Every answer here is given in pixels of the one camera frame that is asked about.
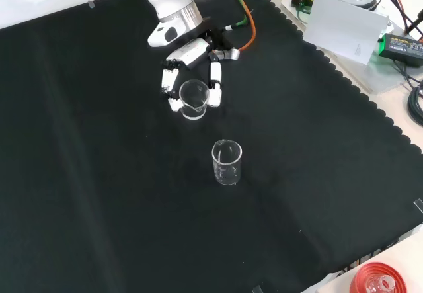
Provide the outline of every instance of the white table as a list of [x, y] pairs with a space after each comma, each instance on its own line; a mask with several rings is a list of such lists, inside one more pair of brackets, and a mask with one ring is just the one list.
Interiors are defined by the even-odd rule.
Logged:
[[[362, 265], [369, 262], [382, 262], [397, 270], [406, 282], [408, 293], [423, 292], [423, 231], [408, 237]], [[322, 286], [317, 293], [348, 293], [350, 284], [362, 265]]]

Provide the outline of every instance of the black tablecloth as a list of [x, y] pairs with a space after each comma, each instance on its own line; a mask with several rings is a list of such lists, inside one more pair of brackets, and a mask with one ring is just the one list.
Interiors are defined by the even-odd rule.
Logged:
[[[257, 39], [196, 122], [159, 93], [171, 50], [147, 46], [147, 0], [0, 32], [2, 292], [300, 292], [421, 222], [420, 149], [269, 0], [246, 2]], [[213, 177], [221, 138], [243, 147], [236, 186]]]

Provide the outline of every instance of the table surface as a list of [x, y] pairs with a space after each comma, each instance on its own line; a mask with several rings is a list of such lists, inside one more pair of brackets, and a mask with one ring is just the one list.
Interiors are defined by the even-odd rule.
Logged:
[[[404, 1], [408, 1], [410, 4], [414, 0], [403, 0], [403, 2]], [[280, 7], [281, 0], [272, 0], [272, 2], [274, 2], [277, 7]], [[392, 3], [390, 0], [382, 0], [381, 2], [381, 6], [384, 6], [388, 10], [392, 11], [393, 9], [391, 4]], [[304, 30], [304, 26], [301, 24], [301, 22], [293, 17], [290, 12], [284, 11], [283, 9], [282, 12], [285, 13], [298, 26], [298, 29]], [[397, 14], [394, 14], [394, 21], [401, 25], [401, 22], [396, 20]], [[386, 93], [381, 93], [380, 95], [372, 94], [365, 87], [360, 85], [353, 74], [349, 73], [337, 62], [335, 56], [333, 56], [330, 52], [324, 50], [323, 52], [325, 53], [325, 56], [331, 59], [331, 62], [336, 66], [338, 71], [341, 71], [345, 77], [347, 77], [354, 85], [360, 88], [362, 93], [365, 93], [367, 96], [369, 96], [371, 101], [375, 102], [380, 109], [386, 112], [386, 115], [393, 120], [394, 125], [398, 126], [403, 131], [403, 134], [410, 138], [411, 143], [416, 144], [420, 147], [420, 149], [423, 149], [423, 128], [411, 120], [406, 111], [406, 102], [410, 93], [406, 87], [400, 86], [387, 91]]]
[[[423, 292], [423, 231], [378, 254], [362, 265], [382, 262], [396, 269], [407, 285], [408, 293]], [[339, 276], [317, 290], [317, 293], [349, 292], [350, 283], [362, 265]]]
[[[279, 10], [245, 1], [257, 39], [223, 63], [222, 106], [198, 122], [159, 93], [169, 50], [147, 47], [146, 0], [1, 32], [2, 291], [234, 292], [265, 278], [299, 292], [421, 222], [420, 150]], [[242, 18], [237, 0], [198, 6], [222, 26]], [[213, 177], [221, 138], [243, 147], [235, 187]]]

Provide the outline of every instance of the red container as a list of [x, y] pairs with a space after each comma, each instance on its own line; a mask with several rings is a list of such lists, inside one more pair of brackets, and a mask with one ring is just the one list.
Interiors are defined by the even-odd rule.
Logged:
[[401, 275], [389, 265], [380, 262], [367, 263], [360, 268], [351, 282], [350, 293], [367, 293], [365, 284], [367, 280], [377, 274], [392, 276], [395, 280], [394, 293], [406, 293], [407, 287]]

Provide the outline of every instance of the scalloped edge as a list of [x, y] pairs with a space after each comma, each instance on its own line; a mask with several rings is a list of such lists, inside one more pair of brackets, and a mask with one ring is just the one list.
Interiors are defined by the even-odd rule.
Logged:
[[[298, 26], [295, 25], [293, 23], [293, 21], [291, 19], [289, 19], [288, 16], [286, 14], [284, 14], [282, 12], [282, 10], [279, 7], [277, 7], [274, 2], [272, 2], [271, 0], [266, 0], [266, 1], [269, 2], [269, 4], [271, 4], [271, 6], [273, 6], [273, 8], [275, 8], [276, 10], [278, 10], [278, 13], [284, 18], [284, 20], [287, 22], [288, 25], [292, 26], [293, 29], [295, 29], [301, 36], [303, 36], [303, 32], [300, 29], [298, 29]], [[343, 83], [345, 83], [346, 86], [349, 86], [349, 87], [353, 87], [353, 88], [358, 89], [357, 95], [359, 97], [361, 97], [360, 100], [363, 101], [364, 104], [370, 105], [371, 109], [373, 109], [376, 112], [377, 115], [379, 115], [380, 117], [382, 117], [381, 119], [385, 123], [387, 123], [388, 125], [390, 125], [391, 127], [393, 127], [393, 130], [396, 133], [399, 132], [399, 134], [400, 134], [400, 136], [399, 136], [400, 140], [403, 141], [404, 143], [406, 143], [410, 147], [410, 150], [411, 150], [412, 153], [417, 153], [418, 155], [422, 155], [423, 154], [423, 150], [422, 150], [423, 147], [420, 147], [420, 146], [418, 146], [418, 145], [416, 145], [414, 143], [411, 143], [410, 137], [408, 137], [407, 135], [405, 135], [403, 133], [403, 129], [401, 129], [399, 126], [397, 126], [395, 124], [395, 121], [392, 118], [388, 117], [386, 115], [386, 112], [383, 109], [378, 108], [377, 103], [375, 103], [374, 101], [371, 101], [370, 98], [369, 98], [369, 96], [366, 93], [362, 92], [362, 90], [358, 86], [353, 85], [353, 83], [352, 83], [352, 81], [350, 79], [344, 77], [344, 74], [341, 71], [337, 70], [337, 66], [334, 63], [332, 63], [332, 60], [329, 57], [327, 57], [322, 50], [317, 49], [317, 46], [314, 45], [314, 44], [310, 44], [310, 43], [307, 43], [307, 42], [304, 42], [304, 41], [303, 41], [303, 44], [305, 44], [306, 46], [312, 48], [312, 51], [313, 52], [316, 52], [317, 55], [322, 59], [322, 62], [323, 62], [324, 65], [328, 65], [329, 64], [330, 70], [333, 70], [337, 74], [340, 74], [340, 77], [341, 77], [340, 79], [342, 80]]]

